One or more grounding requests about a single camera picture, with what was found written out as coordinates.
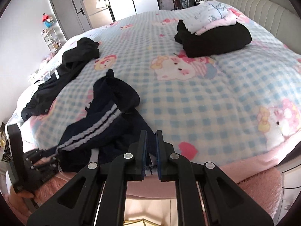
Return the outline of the person left hand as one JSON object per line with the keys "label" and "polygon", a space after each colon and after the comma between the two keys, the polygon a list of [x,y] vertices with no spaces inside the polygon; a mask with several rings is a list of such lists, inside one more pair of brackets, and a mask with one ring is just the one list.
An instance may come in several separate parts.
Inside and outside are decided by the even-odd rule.
{"label": "person left hand", "polygon": [[23,190],[19,193],[17,193],[16,195],[18,195],[19,197],[22,197],[22,198],[26,198],[26,199],[33,199],[35,197],[35,195],[31,192],[28,192],[26,190]]}

